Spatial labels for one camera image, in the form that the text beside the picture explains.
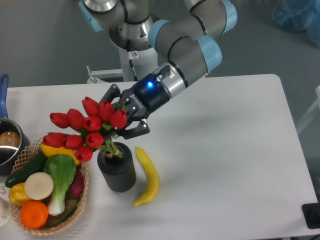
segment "blue pot handle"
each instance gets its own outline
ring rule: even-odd
[[[8,111],[6,107],[7,90],[9,84],[9,76],[7,74],[1,75],[0,82],[0,119],[8,118]]]

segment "blue plastic bag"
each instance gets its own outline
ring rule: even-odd
[[[278,0],[273,20],[284,30],[307,30],[309,39],[320,46],[320,0]]]

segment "bok choy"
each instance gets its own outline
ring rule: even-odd
[[[74,180],[76,164],[70,155],[56,154],[46,160],[43,171],[53,179],[53,191],[47,207],[49,214],[56,216],[65,210],[65,196]]]

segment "banana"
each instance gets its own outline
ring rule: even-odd
[[[146,175],[145,191],[141,197],[133,203],[133,206],[137,207],[140,204],[149,203],[155,198],[159,189],[159,177],[150,157],[141,147],[135,147],[135,154],[137,155]]]

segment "black vase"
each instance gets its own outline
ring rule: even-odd
[[[97,163],[109,188],[123,193],[136,183],[136,170],[130,149],[121,142],[114,144],[123,153],[123,158],[116,155],[108,157],[108,154],[99,151]]]

